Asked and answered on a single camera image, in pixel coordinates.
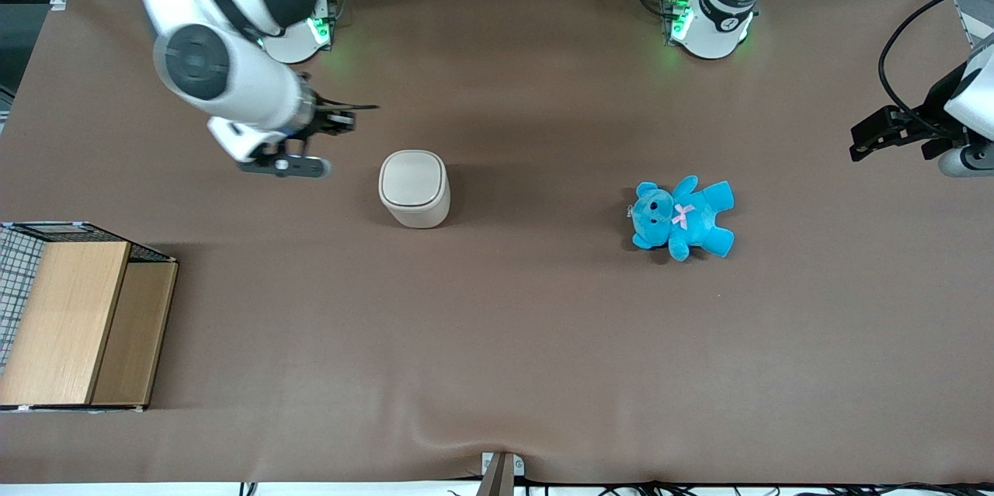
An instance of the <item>black cable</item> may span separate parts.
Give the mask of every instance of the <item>black cable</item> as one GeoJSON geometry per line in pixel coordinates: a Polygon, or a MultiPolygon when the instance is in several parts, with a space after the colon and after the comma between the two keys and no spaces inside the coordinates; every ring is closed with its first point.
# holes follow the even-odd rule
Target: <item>black cable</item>
{"type": "MultiPolygon", "coordinates": [[[[898,97],[898,93],[894,92],[894,87],[891,87],[891,82],[888,82],[887,72],[884,70],[884,62],[887,60],[887,54],[890,53],[891,47],[894,46],[895,42],[897,42],[898,36],[901,36],[901,33],[905,32],[905,29],[908,28],[908,25],[910,25],[910,23],[915,21],[915,19],[919,18],[919,16],[922,15],[923,12],[929,11],[931,8],[935,7],[935,5],[938,5],[943,1],[945,0],[929,1],[929,3],[922,5],[922,7],[919,7],[915,12],[912,12],[912,14],[908,16],[908,19],[905,19],[905,21],[902,22],[901,25],[898,25],[898,29],[894,30],[894,33],[891,35],[891,39],[887,40],[887,43],[884,45],[884,49],[880,52],[880,60],[877,62],[877,73],[878,75],[880,75],[880,83],[881,85],[884,86],[884,91],[887,92],[887,96],[890,96],[891,100],[894,100],[894,104],[897,104],[898,108],[901,108],[901,111],[905,112],[905,114],[908,115],[909,118],[912,118],[912,120],[915,120],[916,123],[923,125],[924,128],[933,132],[937,136],[940,136],[945,139],[955,139],[956,137],[954,135],[940,128],[935,127],[930,122],[927,122],[926,119],[919,116],[919,114],[917,114],[916,111],[912,109],[912,107],[908,106],[908,104],[906,104],[904,100],[901,100],[898,97]]],[[[954,492],[948,492],[947,490],[944,490],[944,492],[947,492],[949,494],[955,494],[954,492]]]]}
{"type": "Polygon", "coordinates": [[[238,496],[253,496],[255,495],[256,488],[259,488],[258,482],[238,483],[238,496]]]}

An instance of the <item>brown table surface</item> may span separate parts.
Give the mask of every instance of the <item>brown table surface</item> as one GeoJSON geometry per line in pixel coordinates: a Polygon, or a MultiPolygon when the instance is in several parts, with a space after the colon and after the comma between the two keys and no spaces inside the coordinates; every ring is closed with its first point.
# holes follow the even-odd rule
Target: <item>brown table surface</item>
{"type": "MultiPolygon", "coordinates": [[[[350,0],[328,180],[238,173],[156,78],[139,0],[49,15],[0,137],[0,217],[92,220],[180,260],[153,410],[0,417],[0,479],[384,480],[510,449],[561,482],[991,480],[994,180],[849,161],[877,55],[926,0],[761,0],[724,61],[635,0],[350,0]],[[450,165],[401,228],[380,163],[450,165]],[[642,180],[728,179],[730,258],[635,251],[642,180]]],[[[952,5],[890,64],[967,53],[952,5]]]]}

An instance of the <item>blue teddy bear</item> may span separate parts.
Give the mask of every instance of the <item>blue teddy bear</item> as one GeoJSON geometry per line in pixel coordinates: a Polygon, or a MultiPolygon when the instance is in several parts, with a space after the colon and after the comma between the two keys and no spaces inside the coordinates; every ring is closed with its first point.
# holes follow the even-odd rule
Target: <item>blue teddy bear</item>
{"type": "Polygon", "coordinates": [[[693,245],[724,258],[732,249],[735,234],[714,224],[714,217],[735,206],[728,182],[718,182],[694,193],[697,176],[688,175],[670,195],[653,182],[635,188],[638,201],[631,209],[635,236],[631,241],[639,248],[670,246],[670,255],[682,262],[693,245]]]}

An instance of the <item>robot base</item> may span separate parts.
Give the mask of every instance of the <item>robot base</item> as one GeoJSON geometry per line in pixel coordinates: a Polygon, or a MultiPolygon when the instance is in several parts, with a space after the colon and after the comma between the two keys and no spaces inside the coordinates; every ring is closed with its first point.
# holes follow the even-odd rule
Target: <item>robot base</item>
{"type": "Polygon", "coordinates": [[[282,36],[264,37],[263,50],[281,64],[299,64],[320,50],[331,50],[336,7],[329,0],[317,0],[309,19],[288,26],[282,36]]]}
{"type": "Polygon", "coordinates": [[[746,38],[752,14],[745,22],[737,19],[726,19],[732,26],[731,32],[721,32],[701,12],[700,0],[671,0],[672,7],[668,10],[674,15],[669,21],[663,21],[664,30],[669,43],[680,44],[688,53],[702,57],[704,60],[720,60],[731,54],[746,38]]]}

